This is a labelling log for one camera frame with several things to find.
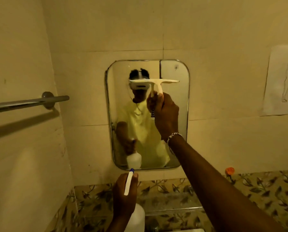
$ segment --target chrome towel rail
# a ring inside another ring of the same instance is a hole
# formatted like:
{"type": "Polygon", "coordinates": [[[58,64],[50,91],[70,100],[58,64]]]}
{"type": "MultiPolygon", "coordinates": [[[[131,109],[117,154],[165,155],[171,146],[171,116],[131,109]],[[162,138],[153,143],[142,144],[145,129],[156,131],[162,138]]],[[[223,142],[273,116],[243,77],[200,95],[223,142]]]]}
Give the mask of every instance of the chrome towel rail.
{"type": "Polygon", "coordinates": [[[69,99],[69,96],[55,97],[51,92],[44,92],[41,98],[0,103],[0,112],[22,109],[26,107],[34,107],[39,105],[44,105],[46,109],[51,109],[54,107],[56,102],[67,101],[69,99]]]}

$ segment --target paper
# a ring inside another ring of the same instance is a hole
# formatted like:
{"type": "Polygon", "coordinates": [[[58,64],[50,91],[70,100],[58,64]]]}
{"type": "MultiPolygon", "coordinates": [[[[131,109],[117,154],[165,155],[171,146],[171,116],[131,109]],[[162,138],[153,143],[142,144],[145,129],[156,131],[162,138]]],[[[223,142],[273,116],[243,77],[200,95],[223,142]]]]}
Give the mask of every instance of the paper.
{"type": "Polygon", "coordinates": [[[272,48],[263,113],[268,116],[288,114],[288,45],[272,48]]]}

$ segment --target person's left hand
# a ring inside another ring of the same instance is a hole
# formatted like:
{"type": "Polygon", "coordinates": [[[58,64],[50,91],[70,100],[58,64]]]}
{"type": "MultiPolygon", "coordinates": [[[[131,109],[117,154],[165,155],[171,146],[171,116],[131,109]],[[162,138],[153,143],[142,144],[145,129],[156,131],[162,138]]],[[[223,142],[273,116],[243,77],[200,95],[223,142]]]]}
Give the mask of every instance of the person's left hand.
{"type": "Polygon", "coordinates": [[[153,93],[154,93],[153,97],[151,97],[151,94],[149,94],[147,99],[146,99],[147,109],[149,110],[150,113],[155,111],[155,108],[156,108],[156,105],[157,105],[157,100],[158,100],[157,91],[154,91],[153,93]]]}
{"type": "Polygon", "coordinates": [[[121,174],[113,187],[114,217],[129,221],[137,202],[138,174],[134,173],[131,179],[128,195],[124,195],[128,173],[121,174]]]}

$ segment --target reflected hand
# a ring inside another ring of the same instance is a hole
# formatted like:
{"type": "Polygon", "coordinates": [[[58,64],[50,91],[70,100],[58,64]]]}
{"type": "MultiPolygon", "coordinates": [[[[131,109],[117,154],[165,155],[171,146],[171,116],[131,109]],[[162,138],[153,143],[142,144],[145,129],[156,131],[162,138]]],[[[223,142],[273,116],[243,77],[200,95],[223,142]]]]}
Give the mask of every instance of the reflected hand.
{"type": "Polygon", "coordinates": [[[172,133],[178,132],[178,112],[179,107],[173,102],[170,95],[167,93],[158,95],[155,125],[162,140],[167,141],[172,133]]]}
{"type": "Polygon", "coordinates": [[[151,97],[151,94],[148,95],[148,98],[146,99],[146,103],[147,103],[147,109],[149,110],[150,113],[155,111],[156,105],[157,105],[157,100],[158,100],[157,91],[154,91],[153,97],[151,97]]]}
{"type": "Polygon", "coordinates": [[[127,177],[127,173],[121,174],[113,187],[113,219],[120,218],[129,221],[131,214],[134,212],[137,202],[138,174],[134,173],[131,179],[129,194],[124,195],[127,177]]]}
{"type": "Polygon", "coordinates": [[[125,153],[127,155],[131,155],[133,153],[135,153],[135,144],[136,144],[137,140],[131,140],[131,139],[126,139],[124,140],[124,142],[122,143],[123,149],[125,151],[125,153]]]}

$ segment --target yellow shirt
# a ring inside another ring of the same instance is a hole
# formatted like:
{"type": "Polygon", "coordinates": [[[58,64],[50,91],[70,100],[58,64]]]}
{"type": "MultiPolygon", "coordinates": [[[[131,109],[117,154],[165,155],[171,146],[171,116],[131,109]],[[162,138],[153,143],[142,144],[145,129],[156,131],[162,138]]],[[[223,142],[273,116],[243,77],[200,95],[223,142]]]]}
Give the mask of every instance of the yellow shirt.
{"type": "Polygon", "coordinates": [[[163,168],[170,160],[166,144],[147,109],[146,100],[128,102],[118,114],[118,122],[128,125],[128,136],[137,139],[136,151],[142,156],[141,168],[163,168]]]}

